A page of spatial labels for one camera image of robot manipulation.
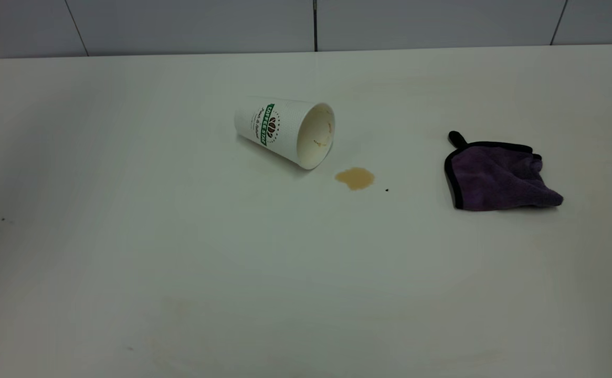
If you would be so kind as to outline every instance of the microfiber cloth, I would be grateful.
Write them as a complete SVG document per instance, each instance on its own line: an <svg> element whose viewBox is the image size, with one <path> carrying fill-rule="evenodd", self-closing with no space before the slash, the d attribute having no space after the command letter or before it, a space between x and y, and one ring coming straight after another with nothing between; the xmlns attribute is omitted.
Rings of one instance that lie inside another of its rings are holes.
<svg viewBox="0 0 612 378"><path fill-rule="evenodd" d="M560 194L544 185L539 176L542 157L529 146L467 143L457 131L451 131L448 138L457 148L445 163L455 208L490 211L563 203Z"/></svg>

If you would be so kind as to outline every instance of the paper cup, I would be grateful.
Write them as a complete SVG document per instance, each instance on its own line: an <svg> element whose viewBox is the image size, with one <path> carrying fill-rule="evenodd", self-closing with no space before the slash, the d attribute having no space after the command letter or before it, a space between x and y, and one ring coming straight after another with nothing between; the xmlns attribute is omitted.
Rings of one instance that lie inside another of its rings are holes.
<svg viewBox="0 0 612 378"><path fill-rule="evenodd" d="M334 112L326 103L247 97L234 126L241 136L312 170L332 147Z"/></svg>

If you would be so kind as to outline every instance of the cup opening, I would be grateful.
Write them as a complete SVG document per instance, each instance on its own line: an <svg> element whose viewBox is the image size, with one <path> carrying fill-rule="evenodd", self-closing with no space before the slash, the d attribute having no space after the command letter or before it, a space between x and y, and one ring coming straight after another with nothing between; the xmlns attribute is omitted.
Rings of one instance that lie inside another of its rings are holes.
<svg viewBox="0 0 612 378"><path fill-rule="evenodd" d="M334 112L318 103L306 114L297 136L297 157L301 166L312 170L325 158L334 139Z"/></svg>

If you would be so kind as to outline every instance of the coffee cup logo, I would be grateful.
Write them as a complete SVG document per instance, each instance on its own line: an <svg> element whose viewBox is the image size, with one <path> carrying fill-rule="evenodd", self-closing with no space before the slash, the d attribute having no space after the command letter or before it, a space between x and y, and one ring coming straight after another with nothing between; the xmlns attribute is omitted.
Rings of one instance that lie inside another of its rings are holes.
<svg viewBox="0 0 612 378"><path fill-rule="evenodd" d="M276 140L280 129L280 114L274 109L274 106L274 103L270 103L266 106L266 109L260 109L256 113L252 125L255 136L265 146Z"/></svg>

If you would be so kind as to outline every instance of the brown liquid puddle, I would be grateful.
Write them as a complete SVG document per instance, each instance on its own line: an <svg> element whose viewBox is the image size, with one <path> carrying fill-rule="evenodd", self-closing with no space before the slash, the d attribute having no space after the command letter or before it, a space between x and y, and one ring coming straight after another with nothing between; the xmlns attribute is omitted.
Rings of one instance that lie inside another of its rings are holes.
<svg viewBox="0 0 612 378"><path fill-rule="evenodd" d="M352 191L359 191L374 183L374 174L364 168L353 167L337 174L336 181L343 182Z"/></svg>

